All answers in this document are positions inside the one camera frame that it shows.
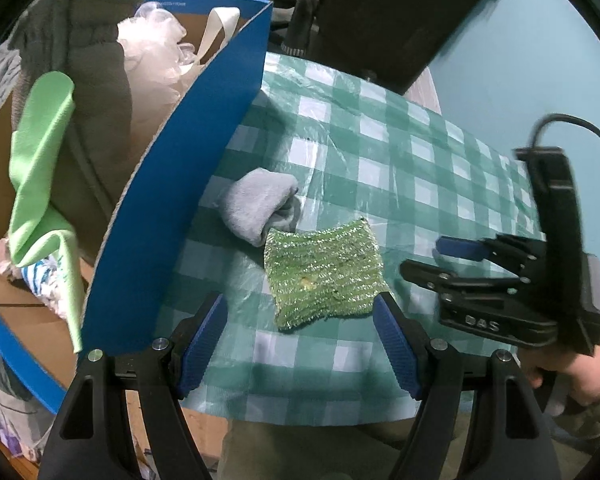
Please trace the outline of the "person's right hand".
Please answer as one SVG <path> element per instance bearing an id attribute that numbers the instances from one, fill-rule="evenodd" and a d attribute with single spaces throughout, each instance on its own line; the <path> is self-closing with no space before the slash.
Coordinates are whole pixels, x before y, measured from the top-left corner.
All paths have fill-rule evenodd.
<path id="1" fill-rule="evenodd" d="M 549 372 L 570 379 L 570 396 L 582 406 L 600 402 L 600 345 L 584 356 L 559 344 L 517 351 L 520 367 L 533 389 L 540 388 Z"/>

